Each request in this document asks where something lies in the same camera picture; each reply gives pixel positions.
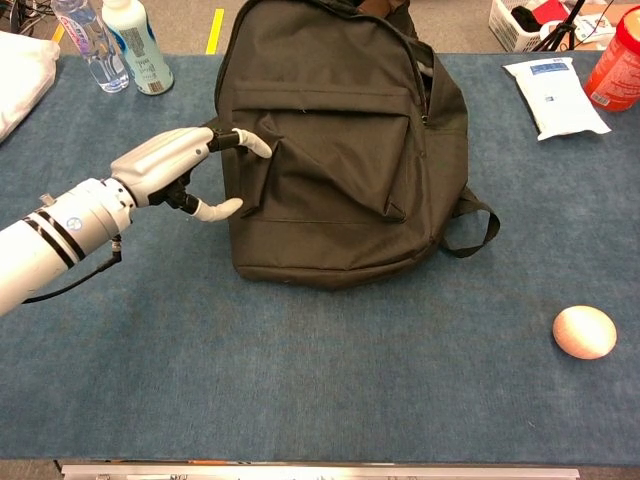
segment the backpack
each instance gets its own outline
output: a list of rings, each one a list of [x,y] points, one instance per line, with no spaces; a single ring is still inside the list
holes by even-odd
[[[337,289],[397,275],[439,246],[468,256],[500,223],[466,187],[467,110],[426,44],[341,0],[249,0],[219,70],[221,122],[273,157],[222,152],[241,277]],[[451,250],[451,218],[489,212]]]

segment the plastic bottle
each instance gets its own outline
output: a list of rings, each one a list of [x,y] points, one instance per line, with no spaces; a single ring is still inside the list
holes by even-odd
[[[594,105],[612,112],[627,110],[640,99],[640,7],[620,20],[584,90]]]
[[[147,95],[169,90],[173,73],[158,49],[144,6],[138,0],[103,2],[102,20],[124,53],[138,90]]]
[[[98,85],[109,93],[127,88],[127,69],[89,0],[52,0],[51,8]]]

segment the backpack handle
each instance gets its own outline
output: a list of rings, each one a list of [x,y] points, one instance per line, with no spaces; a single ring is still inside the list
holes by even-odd
[[[454,248],[452,249],[449,246],[449,243],[445,238],[442,239],[440,244],[453,255],[458,258],[470,257],[482,247],[484,247],[487,243],[489,243],[500,231],[500,219],[495,214],[495,212],[491,209],[489,205],[484,202],[478,200],[478,198],[473,194],[473,192],[468,188],[464,187],[462,193],[460,194],[460,198],[458,199],[458,203],[453,209],[453,213],[451,214],[452,218],[460,217],[462,215],[466,215],[467,213],[473,213],[478,211],[489,212],[489,222],[487,223],[487,231],[484,236],[484,240],[480,245],[476,245],[473,247],[463,247],[463,248]]]

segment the wooden egg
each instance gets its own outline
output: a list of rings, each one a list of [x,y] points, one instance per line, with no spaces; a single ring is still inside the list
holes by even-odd
[[[583,360],[604,357],[617,340],[611,319],[601,310],[586,305],[560,312],[553,322],[553,336],[562,350]]]

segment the white bottle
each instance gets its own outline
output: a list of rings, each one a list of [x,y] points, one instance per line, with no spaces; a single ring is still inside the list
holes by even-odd
[[[118,42],[138,90],[164,93],[173,85],[173,73],[149,25],[147,11],[138,0],[103,0],[102,20]]]

